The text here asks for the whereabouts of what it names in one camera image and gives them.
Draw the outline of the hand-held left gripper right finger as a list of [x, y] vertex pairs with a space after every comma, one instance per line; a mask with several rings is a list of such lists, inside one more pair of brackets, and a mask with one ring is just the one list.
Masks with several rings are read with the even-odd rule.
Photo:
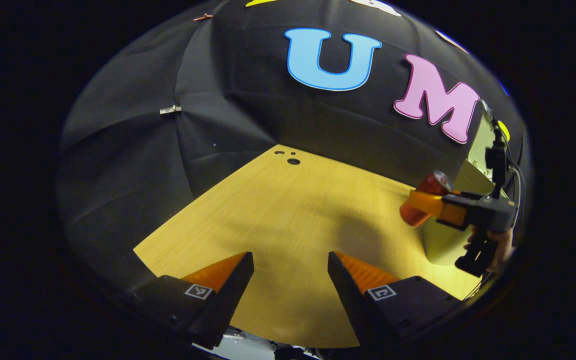
[[402, 346], [439, 325], [462, 301], [423, 278], [398, 278], [356, 257], [330, 251], [327, 273], [365, 350]]

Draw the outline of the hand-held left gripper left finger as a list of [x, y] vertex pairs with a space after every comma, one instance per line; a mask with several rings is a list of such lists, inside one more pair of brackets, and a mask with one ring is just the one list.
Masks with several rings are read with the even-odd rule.
[[162, 275], [128, 296], [137, 314], [188, 344], [221, 343], [255, 271], [251, 251], [218, 260], [181, 278]]

